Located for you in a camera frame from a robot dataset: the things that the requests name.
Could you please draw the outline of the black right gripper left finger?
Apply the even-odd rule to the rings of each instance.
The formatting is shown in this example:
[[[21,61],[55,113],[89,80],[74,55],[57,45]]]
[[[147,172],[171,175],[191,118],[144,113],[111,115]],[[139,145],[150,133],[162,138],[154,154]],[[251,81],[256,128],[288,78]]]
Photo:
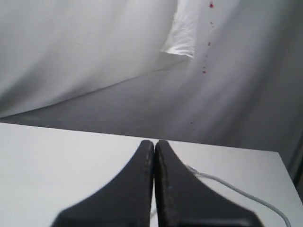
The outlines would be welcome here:
[[[152,205],[154,145],[138,149],[103,188],[61,211],[54,227],[148,227]]]

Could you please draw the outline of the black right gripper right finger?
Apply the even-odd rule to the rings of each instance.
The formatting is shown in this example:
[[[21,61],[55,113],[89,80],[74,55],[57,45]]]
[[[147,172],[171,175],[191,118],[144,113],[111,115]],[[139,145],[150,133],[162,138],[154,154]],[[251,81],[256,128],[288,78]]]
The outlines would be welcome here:
[[[257,215],[202,183],[160,140],[154,154],[155,196],[160,227],[260,227]]]

